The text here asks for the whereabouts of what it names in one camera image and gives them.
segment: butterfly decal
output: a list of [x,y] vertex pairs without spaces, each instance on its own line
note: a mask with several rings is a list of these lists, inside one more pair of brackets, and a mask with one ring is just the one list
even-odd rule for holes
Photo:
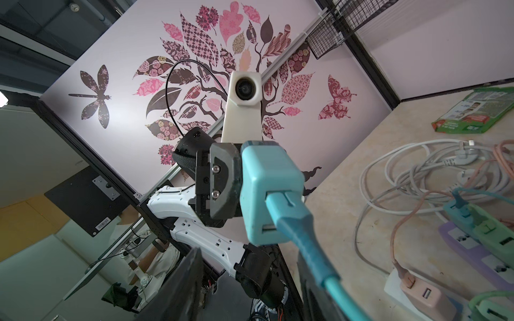
[[335,80],[332,75],[328,75],[328,91],[332,95],[332,100],[328,105],[326,105],[320,112],[318,116],[318,120],[331,118],[335,116],[337,119],[344,118],[348,116],[348,107],[343,105],[343,102],[352,101],[352,96],[356,96],[356,93],[351,93],[348,87],[342,87],[341,84]]
[[84,85],[94,91],[96,95],[83,95],[79,93],[70,93],[68,95],[73,97],[96,98],[94,102],[90,103],[82,110],[82,120],[91,118],[98,110],[98,120],[103,128],[107,128],[107,125],[109,125],[109,110],[107,109],[105,101],[111,99],[109,95],[104,94],[109,84],[109,72],[107,68],[103,65],[100,67],[100,70],[98,70],[98,84],[95,79],[85,71],[80,72],[80,79]]

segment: camera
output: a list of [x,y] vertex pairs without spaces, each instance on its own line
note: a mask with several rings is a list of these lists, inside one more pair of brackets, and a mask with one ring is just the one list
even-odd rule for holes
[[222,143],[262,140],[262,80],[258,72],[234,71],[230,75]]

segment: pink power adapter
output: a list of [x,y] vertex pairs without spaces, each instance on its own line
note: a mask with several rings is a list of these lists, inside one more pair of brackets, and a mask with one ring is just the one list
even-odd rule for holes
[[446,294],[418,277],[410,289],[403,282],[400,288],[419,311],[434,321],[452,321],[457,314]]

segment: green box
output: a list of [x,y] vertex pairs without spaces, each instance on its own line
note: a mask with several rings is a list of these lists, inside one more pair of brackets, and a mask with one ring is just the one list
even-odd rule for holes
[[477,88],[432,123],[438,133],[485,133],[514,107],[514,87]]

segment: person's arm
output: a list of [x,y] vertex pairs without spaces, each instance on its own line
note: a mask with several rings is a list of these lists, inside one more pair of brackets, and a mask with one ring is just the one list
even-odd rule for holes
[[[158,242],[161,243],[161,246],[163,248],[165,248],[165,249],[168,248],[169,243],[166,243],[163,245],[162,242],[160,242],[160,241],[158,241]],[[146,271],[148,270],[148,268],[150,267],[150,265],[152,264],[152,262],[154,261],[154,259],[158,253],[159,253],[159,250],[155,246],[152,245],[150,252],[148,252],[148,254],[139,261],[138,266],[140,267],[140,269],[143,272],[146,273]],[[134,283],[136,283],[137,280],[139,280],[139,278],[137,277],[137,275],[134,275],[134,277],[132,278],[132,281],[130,281],[129,285],[133,285]]]

